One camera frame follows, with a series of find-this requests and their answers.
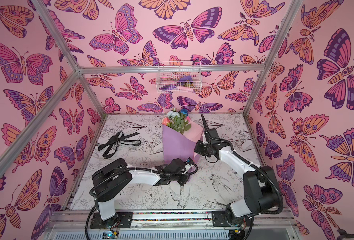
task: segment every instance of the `white wire basket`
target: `white wire basket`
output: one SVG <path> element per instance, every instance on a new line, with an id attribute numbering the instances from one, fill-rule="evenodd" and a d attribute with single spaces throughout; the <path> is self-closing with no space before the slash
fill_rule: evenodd
<path id="1" fill-rule="evenodd" d="M 158 93 L 201 93 L 201 62 L 178 61 L 178 68 L 171 68 L 175 61 L 159 61 L 156 87 Z"/>

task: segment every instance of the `purple wrapping paper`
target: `purple wrapping paper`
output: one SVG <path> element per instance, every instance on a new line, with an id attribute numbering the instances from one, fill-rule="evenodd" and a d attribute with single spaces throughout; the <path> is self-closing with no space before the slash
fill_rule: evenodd
<path id="1" fill-rule="evenodd" d="M 184 135 L 166 125 L 162 125 L 162 141 L 165 164 L 171 163 L 175 158 L 185 161 L 189 157 L 197 163 L 200 156 L 196 154 L 197 159 L 194 159 L 196 142 L 187 139 Z"/>

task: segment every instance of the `pink flower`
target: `pink flower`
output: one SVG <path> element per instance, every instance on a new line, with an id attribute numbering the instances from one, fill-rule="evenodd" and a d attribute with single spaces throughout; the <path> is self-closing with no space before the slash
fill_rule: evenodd
<path id="1" fill-rule="evenodd" d="M 169 118 L 164 118 L 163 120 L 162 120 L 162 124 L 163 125 L 168 125 L 170 123 L 170 119 Z"/>

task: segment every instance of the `black ribbon bow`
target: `black ribbon bow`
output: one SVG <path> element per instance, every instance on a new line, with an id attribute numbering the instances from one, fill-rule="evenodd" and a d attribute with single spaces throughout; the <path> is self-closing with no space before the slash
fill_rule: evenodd
<path id="1" fill-rule="evenodd" d="M 138 135 L 138 132 L 132 133 L 130 135 L 125 136 L 123 134 L 123 132 L 118 132 L 116 135 L 114 135 L 113 137 L 111 137 L 107 143 L 105 144 L 101 144 L 100 146 L 98 146 L 98 151 L 101 151 L 102 149 L 104 149 L 105 147 L 109 146 L 107 148 L 107 150 L 103 153 L 103 158 L 108 159 L 111 158 L 115 152 L 117 151 L 118 146 L 120 146 L 119 143 L 124 144 L 124 145 L 132 145 L 132 146 L 140 146 L 141 145 L 141 140 L 126 140 L 126 138 L 130 138 L 130 137 L 134 137 L 136 135 Z M 137 142 L 134 144 L 127 144 L 127 143 L 123 143 L 123 142 Z M 109 154 L 110 150 L 112 149 L 113 145 L 117 144 L 115 151 L 111 154 Z"/>

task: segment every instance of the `orange butterfly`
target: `orange butterfly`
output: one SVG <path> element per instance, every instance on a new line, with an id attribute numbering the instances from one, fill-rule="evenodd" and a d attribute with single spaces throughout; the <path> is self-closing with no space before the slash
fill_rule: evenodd
<path id="1" fill-rule="evenodd" d="M 276 59 L 275 59 L 273 65 L 270 67 L 268 76 L 271 75 L 271 77 L 270 77 L 271 82 L 274 82 L 274 80 L 276 79 L 276 76 L 282 74 L 285 71 L 285 67 L 282 65 L 278 65 L 278 64 L 279 63 L 276 63 Z"/>
<path id="2" fill-rule="evenodd" d="M 237 75 L 238 75 L 238 71 L 231 71 L 225 76 L 223 76 L 223 78 L 221 78 L 221 80 L 219 80 L 217 84 L 216 84 L 216 80 L 217 80 L 216 78 L 214 80 L 214 83 L 211 84 L 211 86 L 202 86 L 199 97 L 207 98 L 212 93 L 212 89 L 218 96 L 220 95 L 220 90 L 218 88 L 224 90 L 232 89 L 236 85 L 236 83 L 234 83 L 234 80 L 236 79 Z"/>
<path id="3" fill-rule="evenodd" d="M 271 117 L 269 120 L 269 125 L 268 125 L 269 132 L 271 132 L 271 133 L 275 132 L 275 133 L 277 133 L 278 136 L 285 139 L 286 134 L 284 131 L 284 127 L 282 127 L 282 124 L 280 123 L 280 121 L 276 117 L 276 115 L 278 115 L 278 114 L 277 114 L 277 111 L 274 109 L 274 106 L 276 105 L 277 91 L 278 91 L 278 87 L 277 87 L 277 83 L 275 83 L 272 87 L 272 90 L 270 91 L 269 96 L 267 96 L 265 99 L 265 106 L 267 109 L 270 110 L 269 113 L 265 114 L 265 117 L 266 118 Z"/>
<path id="4" fill-rule="evenodd" d="M 106 67 L 106 64 L 99 60 L 96 59 L 90 55 L 87 56 L 89 59 L 90 63 L 93 65 L 93 67 Z M 102 88 L 110 88 L 113 93 L 115 93 L 114 86 L 110 84 L 108 81 L 111 81 L 112 78 L 110 77 L 119 77 L 124 75 L 124 73 L 103 73 L 103 74 L 92 74 L 92 77 L 94 78 L 87 78 L 87 82 L 92 85 L 92 86 L 100 86 Z"/>
<path id="5" fill-rule="evenodd" d="M 286 147 L 291 146 L 295 153 L 298 152 L 299 157 L 307 167 L 310 167 L 312 171 L 318 172 L 316 157 L 306 142 L 308 142 L 309 138 L 316 138 L 308 136 L 318 132 L 323 126 L 325 126 L 329 117 L 325 116 L 325 114 L 316 114 L 305 118 L 305 120 L 297 118 L 294 121 L 292 117 L 290 117 L 290 119 L 293 121 L 292 126 L 295 135 L 291 138 L 290 144 L 286 145 Z"/>
<path id="6" fill-rule="evenodd" d="M 5 144 L 7 146 L 10 146 L 11 143 L 14 142 L 17 136 L 21 133 L 19 129 L 7 123 L 4 124 L 4 127 L 1 129 L 1 131 L 4 133 L 2 138 L 5 140 Z M 37 162 L 45 161 L 46 164 L 49 164 L 46 158 L 49 156 L 50 147 L 54 142 L 56 132 L 57 129 L 55 126 L 49 127 L 44 133 L 42 133 L 38 141 L 37 138 L 39 133 L 37 133 L 36 139 L 34 141 L 29 141 L 24 149 L 22 149 L 22 151 L 19 153 L 18 157 L 14 160 L 17 166 L 12 170 L 12 172 L 16 172 L 17 167 L 29 163 L 32 158 L 35 158 Z"/>
<path id="7" fill-rule="evenodd" d="M 14 203 L 14 206 L 12 206 L 11 203 L 13 202 L 13 194 L 16 190 L 14 190 L 12 194 L 10 204 L 7 204 L 4 208 L 0 208 L 6 211 L 5 214 L 0 214 L 0 239 L 2 238 L 2 235 L 5 231 L 8 217 L 10 217 L 9 221 L 13 225 L 13 227 L 21 228 L 21 218 L 16 212 L 16 209 L 20 211 L 28 211 L 38 205 L 39 200 L 41 198 L 41 192 L 38 191 L 41 179 L 42 170 L 39 169 L 30 177 L 30 179 L 24 185 L 21 190 L 21 193 L 18 195 L 16 202 Z"/>
<path id="8" fill-rule="evenodd" d="M 64 83 L 67 79 L 67 74 L 64 70 L 64 68 L 61 66 L 59 70 L 59 79 L 61 80 L 61 83 Z M 61 101 L 66 100 L 69 95 L 71 94 L 72 98 L 75 96 L 75 100 L 77 101 L 77 104 L 80 108 L 83 108 L 81 105 L 81 100 L 82 100 L 82 94 L 83 94 L 83 86 L 81 83 L 75 83 L 64 95 Z"/>
<path id="9" fill-rule="evenodd" d="M 98 1 L 103 5 L 105 5 L 106 7 L 114 10 L 112 4 L 108 0 L 98 0 Z M 59 10 L 65 12 L 74 12 L 74 13 L 81 13 L 86 8 L 85 12 L 83 13 L 83 17 L 89 20 L 96 20 L 99 14 L 98 6 L 95 0 L 80 0 L 80 1 L 57 0 L 54 6 Z"/>
<path id="10" fill-rule="evenodd" d="M 128 111 L 127 113 L 129 113 L 129 114 L 140 114 L 134 108 L 130 107 L 129 105 L 126 105 L 126 110 Z"/>
<path id="11" fill-rule="evenodd" d="M 255 60 L 254 58 L 252 58 L 251 56 L 249 55 L 246 55 L 246 54 L 242 54 L 241 57 L 240 57 L 240 60 L 242 62 L 242 64 L 262 64 L 265 62 L 265 59 L 266 59 L 266 55 L 263 55 L 262 57 L 258 58 L 257 56 L 253 56 L 253 57 L 256 57 L 257 60 Z"/>
<path id="12" fill-rule="evenodd" d="M 273 8 L 270 7 L 269 3 L 266 1 L 262 1 L 260 3 L 260 0 L 240 0 L 240 2 L 246 15 L 250 18 L 263 18 L 270 16 L 276 13 L 285 5 L 285 3 L 280 3 Z M 242 12 L 240 12 L 240 16 L 244 20 L 237 21 L 234 24 L 247 23 L 251 26 L 257 26 L 261 23 L 256 19 L 246 19 L 247 17 Z M 257 46 L 260 37 L 258 36 L 257 31 L 247 24 L 242 24 L 240 26 L 236 26 L 227 31 L 224 31 L 218 36 L 218 38 L 228 41 L 234 41 L 239 38 L 241 38 L 241 40 L 252 39 L 254 40 L 254 45 Z"/>
<path id="13" fill-rule="evenodd" d="M 299 38 L 292 42 L 289 47 L 286 49 L 285 54 L 288 53 L 291 49 L 297 55 L 299 53 L 299 59 L 304 61 L 305 63 L 313 64 L 313 49 L 310 40 L 314 41 L 314 36 L 312 33 L 318 31 L 321 26 L 316 27 L 320 23 L 322 23 L 325 19 L 327 19 L 334 11 L 339 8 L 339 6 L 343 3 L 341 0 L 331 0 L 324 2 L 317 10 L 316 7 L 309 10 L 309 12 L 305 12 L 305 4 L 301 9 L 301 21 L 305 27 L 308 29 L 302 29 L 299 31 L 303 38 Z"/>
<path id="14" fill-rule="evenodd" d="M 0 20 L 14 36 L 24 38 L 27 31 L 23 26 L 27 26 L 34 18 L 34 13 L 21 6 L 1 6 Z"/>
<path id="15" fill-rule="evenodd" d="M 93 129 L 91 129 L 90 126 L 87 127 L 87 131 L 89 133 L 90 142 L 92 142 L 92 140 L 95 136 L 95 131 Z"/>
<path id="16" fill-rule="evenodd" d="M 173 18 L 178 10 L 186 10 L 190 0 L 141 0 L 139 3 L 143 8 L 155 9 L 155 15 L 164 20 Z"/>

